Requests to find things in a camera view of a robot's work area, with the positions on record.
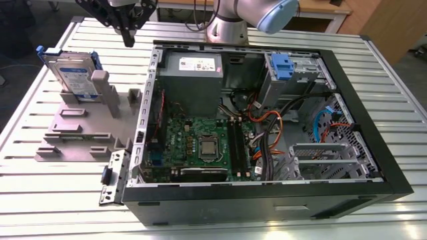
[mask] cpu socket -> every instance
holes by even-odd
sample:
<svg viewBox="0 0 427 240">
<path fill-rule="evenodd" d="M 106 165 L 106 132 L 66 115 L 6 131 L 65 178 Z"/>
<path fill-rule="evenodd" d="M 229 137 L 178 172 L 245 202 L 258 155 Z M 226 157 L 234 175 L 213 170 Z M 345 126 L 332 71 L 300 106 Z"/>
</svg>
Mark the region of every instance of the cpu socket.
<svg viewBox="0 0 427 240">
<path fill-rule="evenodd" d="M 198 137 L 198 159 L 212 163 L 218 159 L 218 138 L 216 136 Z"/>
</svg>

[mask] label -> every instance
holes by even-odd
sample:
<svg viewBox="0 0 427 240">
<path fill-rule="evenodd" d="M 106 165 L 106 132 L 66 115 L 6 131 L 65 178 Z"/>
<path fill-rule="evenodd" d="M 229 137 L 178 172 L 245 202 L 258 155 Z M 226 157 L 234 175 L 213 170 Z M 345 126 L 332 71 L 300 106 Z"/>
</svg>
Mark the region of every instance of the label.
<svg viewBox="0 0 427 240">
<path fill-rule="evenodd" d="M 88 80 L 89 73 L 85 68 L 58 68 L 64 81 L 73 95 L 81 101 L 90 102 L 98 96 L 93 83 Z"/>
<path fill-rule="evenodd" d="M 178 59 L 178 70 L 214 72 L 214 58 L 181 57 Z"/>
<path fill-rule="evenodd" d="M 262 174 L 262 168 L 256 166 L 254 167 L 254 171 L 253 171 L 256 174 L 261 175 Z"/>
<path fill-rule="evenodd" d="M 253 101 L 252 104 L 253 104 L 253 106 L 254 106 L 257 109 L 261 107 L 261 104 L 260 104 L 256 100 Z"/>
</svg>

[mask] open computer tower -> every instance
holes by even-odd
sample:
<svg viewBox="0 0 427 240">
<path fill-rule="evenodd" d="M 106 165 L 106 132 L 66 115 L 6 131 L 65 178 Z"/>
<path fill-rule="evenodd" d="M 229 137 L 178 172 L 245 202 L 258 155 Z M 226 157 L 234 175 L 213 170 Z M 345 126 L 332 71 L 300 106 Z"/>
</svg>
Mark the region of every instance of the open computer tower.
<svg viewBox="0 0 427 240">
<path fill-rule="evenodd" d="M 98 204 L 144 225 L 339 218 L 412 193 L 333 52 L 156 41 Z"/>
</svg>

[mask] expansion card bracket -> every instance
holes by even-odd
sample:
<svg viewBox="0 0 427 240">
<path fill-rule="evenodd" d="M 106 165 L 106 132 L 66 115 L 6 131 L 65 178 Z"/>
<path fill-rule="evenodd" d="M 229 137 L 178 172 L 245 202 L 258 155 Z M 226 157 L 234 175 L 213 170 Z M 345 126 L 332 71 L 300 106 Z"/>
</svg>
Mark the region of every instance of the expansion card bracket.
<svg viewBox="0 0 427 240">
<path fill-rule="evenodd" d="M 130 154 L 125 150 L 113 151 L 108 165 L 101 173 L 102 184 L 98 206 L 122 206 L 121 198 L 126 185 L 126 174 L 129 169 Z"/>
</svg>

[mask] aluminum slotted table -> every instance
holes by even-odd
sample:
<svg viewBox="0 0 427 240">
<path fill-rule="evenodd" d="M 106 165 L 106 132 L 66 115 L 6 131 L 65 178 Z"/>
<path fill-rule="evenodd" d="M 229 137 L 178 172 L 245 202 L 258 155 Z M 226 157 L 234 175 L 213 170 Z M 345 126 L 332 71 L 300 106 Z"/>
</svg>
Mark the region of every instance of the aluminum slotted table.
<svg viewBox="0 0 427 240">
<path fill-rule="evenodd" d="M 153 40 L 204 40 L 202 33 L 189 32 L 180 23 L 148 22 L 136 33 L 133 48 L 125 48 L 110 27 L 93 18 L 73 20 L 56 47 L 82 52 L 94 49 L 117 92 L 144 87 Z M 294 31 L 265 35 L 254 29 L 249 29 L 248 39 L 252 45 L 335 52 L 415 193 L 339 219 L 146 228 L 126 207 L 98 207 L 105 163 L 33 159 L 61 102 L 61 86 L 42 67 L 0 135 L 0 236 L 137 240 L 360 239 L 363 235 L 427 238 L 427 114 L 373 44 L 353 35 Z"/>
</svg>

